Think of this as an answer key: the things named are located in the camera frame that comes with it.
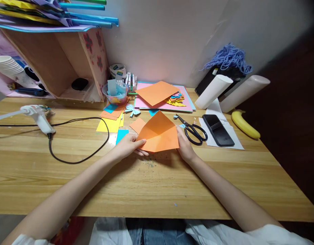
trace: pink paper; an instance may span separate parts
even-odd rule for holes
[[[151,83],[138,83],[137,89],[149,87],[151,85],[152,85]],[[174,85],[174,86],[177,87],[179,89],[179,91],[181,91],[182,89],[185,89],[183,86],[177,86],[177,85]],[[176,111],[193,111],[191,106],[190,106],[190,100],[186,97],[186,94],[183,91],[181,91],[181,94],[184,96],[184,100],[182,100],[182,103],[185,105],[184,107],[177,107],[174,105],[170,105],[164,101],[162,101],[162,102],[160,102],[154,106],[151,106],[150,104],[148,104],[148,102],[146,102],[139,95],[137,95],[135,108],[144,107],[144,108],[176,110]]]

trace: wooden desk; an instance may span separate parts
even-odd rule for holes
[[[197,99],[188,89],[192,100]],[[45,104],[56,115],[52,123],[99,116],[103,103],[66,100],[6,98],[0,115],[23,105]],[[179,113],[189,123],[198,122],[204,110]],[[174,112],[163,112],[173,120]],[[144,121],[151,116],[142,111]],[[193,146],[195,152],[276,219],[314,222],[314,206],[296,186],[261,141],[250,139],[226,115],[245,150]],[[125,115],[124,128],[135,117]],[[17,115],[0,124],[33,124],[31,117]],[[56,127],[54,153],[67,161],[78,161],[94,152],[107,133],[97,133],[98,120]],[[0,214],[27,214],[60,186],[108,152],[116,133],[96,156],[78,165],[55,160],[48,151],[47,136],[33,128],[0,127]],[[142,158],[132,154],[116,165],[86,197],[75,213],[81,216],[125,216],[156,218],[230,219],[213,194],[201,183],[176,150]]]

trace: black cord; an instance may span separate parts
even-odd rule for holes
[[[48,136],[48,148],[49,148],[49,152],[51,153],[51,155],[58,161],[60,162],[63,162],[63,163],[67,163],[67,164],[79,164],[79,163],[82,163],[86,160],[88,160],[89,158],[91,158],[93,155],[95,155],[98,151],[100,151],[101,148],[104,147],[104,145],[106,145],[108,139],[109,139],[109,130],[108,130],[108,127],[107,127],[107,124],[106,122],[101,118],[101,117],[85,117],[85,118],[77,118],[77,119],[72,119],[72,120],[69,120],[69,121],[66,121],[66,122],[62,122],[60,124],[51,124],[52,127],[55,127],[55,126],[60,126],[60,125],[63,125],[63,124],[68,124],[68,123],[73,123],[73,122],[76,122],[76,121],[83,121],[83,120],[88,120],[88,119],[101,119],[105,125],[106,125],[106,128],[107,128],[107,139],[105,140],[105,142],[102,144],[101,147],[98,148],[98,150],[96,150],[93,154],[91,154],[90,156],[86,157],[85,159],[81,160],[81,161],[78,161],[78,162],[67,162],[67,161],[64,161],[64,160],[61,160],[59,159],[57,156],[54,155],[53,151],[52,151],[52,139],[53,139],[53,134],[52,133],[48,133],[47,136]],[[34,126],[38,126],[37,124],[36,125],[0,125],[0,127],[34,127]]]

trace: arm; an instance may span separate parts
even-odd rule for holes
[[[20,234],[34,239],[51,239],[63,227],[83,198],[115,164],[133,151],[141,156],[148,155],[147,152],[136,149],[146,140],[135,142],[136,139],[134,134],[126,135],[104,157],[55,191],[20,222],[2,245],[12,244]]]
[[[199,158],[182,129],[178,126],[177,136],[180,146],[178,151],[182,158],[208,186],[243,231],[256,230],[267,224],[282,227],[262,207]]]

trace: black phone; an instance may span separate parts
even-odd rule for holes
[[[231,136],[229,136],[222,122],[216,115],[203,115],[202,118],[207,124],[210,133],[218,146],[234,145],[234,141],[232,140]]]

